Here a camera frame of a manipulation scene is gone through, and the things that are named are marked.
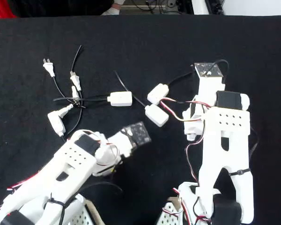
black cloth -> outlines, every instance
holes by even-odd
[[[53,132],[47,113],[61,108],[43,58],[53,63],[57,79],[70,95],[69,70],[75,66],[85,97],[123,90],[113,70],[140,99],[158,83],[167,83],[190,70],[193,62],[227,59],[226,90],[250,97],[251,125],[259,145],[251,158],[254,177],[255,225],[281,223],[281,16],[106,16],[0,20],[0,203],[6,187],[34,174],[63,144]],[[197,77],[176,83],[169,96],[191,100]],[[187,106],[173,105],[181,112]],[[69,129],[78,118],[73,109],[64,119]],[[152,143],[125,160],[113,187],[96,186],[85,192],[106,224],[154,224],[172,187],[193,181],[186,162],[183,124],[172,116],[159,128],[144,108],[109,104],[83,111],[78,128],[111,136],[121,127],[144,121]],[[195,172],[201,165],[202,145],[190,150]],[[234,197],[228,173],[216,187]]]

white plug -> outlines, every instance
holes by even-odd
[[[130,91],[118,91],[112,92],[107,97],[107,101],[112,106],[131,106],[132,105],[132,93]]]
[[[72,97],[79,98],[78,92],[75,88],[75,86],[72,86]]]
[[[66,132],[65,126],[62,122],[62,118],[73,108],[72,104],[69,104],[68,106],[58,110],[58,111],[52,111],[48,113],[48,119],[51,123],[51,126],[56,134],[58,134],[59,137],[63,136]]]
[[[168,121],[169,115],[155,104],[145,107],[146,116],[160,128]]]
[[[43,59],[43,62],[43,67],[45,68],[45,70],[47,70],[51,77],[55,77],[53,63],[51,63],[49,59],[47,59],[47,61]]]
[[[70,75],[71,75],[70,79],[73,82],[73,84],[75,85],[77,91],[81,91],[79,76],[77,76],[76,73],[73,71],[70,71]]]
[[[169,87],[166,84],[158,84],[148,93],[147,99],[152,104],[158,105],[163,97],[169,93]]]

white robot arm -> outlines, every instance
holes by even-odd
[[[68,224],[84,204],[84,198],[77,194],[84,182],[91,175],[110,174],[121,156],[129,157],[134,149],[150,141],[142,122],[108,139],[99,132],[76,131],[49,163],[4,199],[0,225]],[[17,214],[13,218],[16,223],[8,216],[13,212]]]
[[[186,120],[184,133],[187,140],[194,141],[197,135],[204,137],[199,179],[198,183],[184,182],[174,189],[179,195],[178,203],[167,203],[157,224],[167,225],[167,221],[175,219],[177,225],[182,225],[183,220],[187,220],[189,225],[225,225],[219,218],[221,209],[218,209],[219,205],[225,204],[226,213],[231,210],[234,216],[227,224],[249,224],[254,216],[253,179],[248,157],[249,98],[246,94],[224,91],[222,72],[216,64],[195,63],[195,70],[200,84],[194,101],[210,107],[190,103],[183,112],[183,118]],[[236,202],[217,204],[220,192],[214,189],[214,183],[222,168],[230,174],[236,190]]]

red object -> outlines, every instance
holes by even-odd
[[[7,0],[0,0],[0,18],[15,18],[16,16],[11,12]]]

person's hand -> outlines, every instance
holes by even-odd
[[[124,4],[125,0],[115,0],[111,5],[111,8],[102,13],[102,15],[119,15],[121,6]]]

